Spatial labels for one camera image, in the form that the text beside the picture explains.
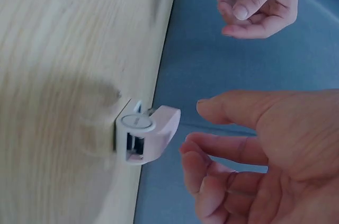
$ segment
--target fingernail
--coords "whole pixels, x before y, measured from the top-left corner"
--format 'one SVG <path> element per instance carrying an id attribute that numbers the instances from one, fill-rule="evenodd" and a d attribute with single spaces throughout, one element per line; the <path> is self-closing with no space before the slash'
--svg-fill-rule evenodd
<path id="1" fill-rule="evenodd" d="M 198 104 L 204 103 L 204 102 L 206 102 L 207 100 L 208 100 L 207 98 L 203 98 L 203 99 L 201 99 L 201 100 L 198 100 Z"/>
<path id="2" fill-rule="evenodd" d="M 247 17 L 248 11 L 242 5 L 237 5 L 233 8 L 233 15 L 239 20 L 245 20 Z"/>

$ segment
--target light wooden cabinet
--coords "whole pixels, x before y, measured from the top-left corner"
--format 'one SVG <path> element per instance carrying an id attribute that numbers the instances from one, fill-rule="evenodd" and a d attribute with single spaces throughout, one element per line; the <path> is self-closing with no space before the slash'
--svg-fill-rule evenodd
<path id="1" fill-rule="evenodd" d="M 79 117 L 151 105 L 172 2 L 0 0 L 1 224 L 133 223 L 140 167 Z"/>

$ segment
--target white plastic piece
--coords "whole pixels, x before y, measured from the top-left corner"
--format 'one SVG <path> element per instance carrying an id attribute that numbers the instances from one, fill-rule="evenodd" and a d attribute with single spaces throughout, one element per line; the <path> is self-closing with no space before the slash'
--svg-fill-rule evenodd
<path id="1" fill-rule="evenodd" d="M 131 165 L 159 158 L 177 131 L 181 111 L 159 107 L 151 116 L 140 111 L 140 101 L 130 100 L 115 122 L 117 155 Z"/>

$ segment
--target hand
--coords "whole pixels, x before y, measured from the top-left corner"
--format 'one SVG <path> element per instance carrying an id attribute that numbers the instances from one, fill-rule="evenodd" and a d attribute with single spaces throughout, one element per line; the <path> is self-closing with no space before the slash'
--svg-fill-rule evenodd
<path id="1" fill-rule="evenodd" d="M 228 24 L 222 33 L 241 39 L 263 39 L 292 24 L 298 0 L 217 0 Z"/>
<path id="2" fill-rule="evenodd" d="M 339 223 L 339 90 L 232 91 L 197 107 L 212 123 L 257 132 L 192 133 L 182 145 L 185 185 L 203 224 Z M 268 172 L 238 173 L 209 155 Z"/>

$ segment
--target wood grain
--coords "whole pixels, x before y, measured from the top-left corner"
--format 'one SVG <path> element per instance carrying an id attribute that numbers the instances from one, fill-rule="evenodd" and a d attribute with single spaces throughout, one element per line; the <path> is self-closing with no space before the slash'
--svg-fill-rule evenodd
<path id="1" fill-rule="evenodd" d="M 140 167 L 80 117 L 151 105 L 172 1 L 0 0 L 1 224 L 132 224 Z"/>

